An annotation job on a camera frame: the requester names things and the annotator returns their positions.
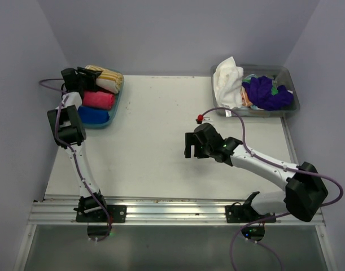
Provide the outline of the yellow white striped towel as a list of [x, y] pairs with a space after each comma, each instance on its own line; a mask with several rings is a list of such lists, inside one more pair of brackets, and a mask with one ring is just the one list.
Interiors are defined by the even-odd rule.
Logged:
[[124, 76], [121, 73], [96, 65], [87, 65], [85, 68], [91, 71], [101, 72], [96, 79], [97, 86], [113, 94], [120, 92], [124, 81]]

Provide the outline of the blue towel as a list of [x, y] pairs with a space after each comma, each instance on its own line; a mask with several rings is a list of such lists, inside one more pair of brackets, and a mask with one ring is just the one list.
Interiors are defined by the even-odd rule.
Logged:
[[110, 119], [107, 110], [84, 106], [78, 108], [78, 114], [84, 124], [104, 124]]

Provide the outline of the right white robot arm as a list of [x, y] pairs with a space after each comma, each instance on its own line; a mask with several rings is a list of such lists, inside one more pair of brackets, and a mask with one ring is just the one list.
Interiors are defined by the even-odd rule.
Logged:
[[223, 138], [209, 123], [185, 134], [186, 158], [213, 158], [218, 163], [252, 172], [279, 188], [272, 193], [253, 192], [242, 203], [225, 208], [227, 222], [254, 222], [267, 218], [275, 222], [276, 213], [289, 213], [310, 222], [328, 191], [316, 168], [310, 163], [296, 165], [266, 156], [233, 137]]

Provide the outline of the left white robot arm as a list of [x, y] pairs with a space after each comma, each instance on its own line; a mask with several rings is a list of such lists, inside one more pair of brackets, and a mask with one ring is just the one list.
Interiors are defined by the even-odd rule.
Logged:
[[78, 114], [85, 90], [96, 90], [96, 80], [101, 71], [78, 67], [61, 71], [64, 86], [57, 108], [47, 112], [47, 118], [56, 144], [64, 149], [76, 174], [80, 200], [76, 212], [84, 217], [90, 215], [95, 221], [104, 221], [109, 208], [99, 186], [93, 178], [86, 157], [86, 131]]

